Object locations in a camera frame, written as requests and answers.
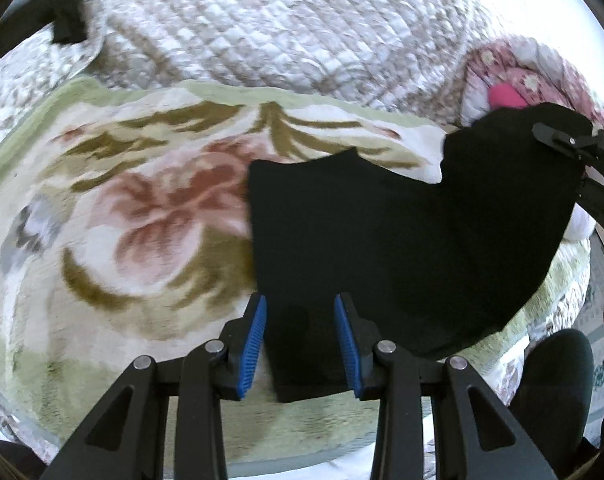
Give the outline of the black pants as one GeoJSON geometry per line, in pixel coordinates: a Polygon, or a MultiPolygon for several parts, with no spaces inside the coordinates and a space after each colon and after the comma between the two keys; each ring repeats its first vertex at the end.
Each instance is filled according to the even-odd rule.
{"type": "Polygon", "coordinates": [[[252,162],[256,287],[276,398],[345,390],[334,300],[415,356],[439,360],[499,332],[544,282],[584,168],[537,141],[592,123],[557,104],[501,108],[443,143],[430,184],[353,150],[300,164],[252,162]]]}

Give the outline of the pink floral folded duvet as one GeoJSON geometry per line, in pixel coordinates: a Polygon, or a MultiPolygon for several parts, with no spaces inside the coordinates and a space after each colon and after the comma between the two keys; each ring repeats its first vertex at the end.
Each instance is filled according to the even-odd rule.
{"type": "Polygon", "coordinates": [[[604,107],[585,77],[531,38],[511,37],[470,54],[462,90],[462,130],[445,143],[444,184],[462,191],[501,229],[585,240],[595,220],[575,203],[585,166],[534,138],[538,122],[572,136],[604,130],[604,107]]]}

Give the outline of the quilted grey white bedspread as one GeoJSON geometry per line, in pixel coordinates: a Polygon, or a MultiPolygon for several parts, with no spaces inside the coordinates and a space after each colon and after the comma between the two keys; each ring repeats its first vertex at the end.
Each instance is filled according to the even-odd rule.
{"type": "Polygon", "coordinates": [[[317,93],[454,122],[481,0],[12,0],[0,17],[0,142],[60,84],[186,79],[317,93]]]}

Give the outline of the floral fleece blanket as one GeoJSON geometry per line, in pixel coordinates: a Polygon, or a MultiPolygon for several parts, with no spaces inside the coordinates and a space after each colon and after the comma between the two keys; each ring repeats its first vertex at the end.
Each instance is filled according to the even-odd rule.
{"type": "Polygon", "coordinates": [[[252,160],[356,148],[432,182],[444,136],[278,89],[52,92],[0,144],[0,431],[52,460],[132,359],[183,356],[244,310],[252,160]]]}

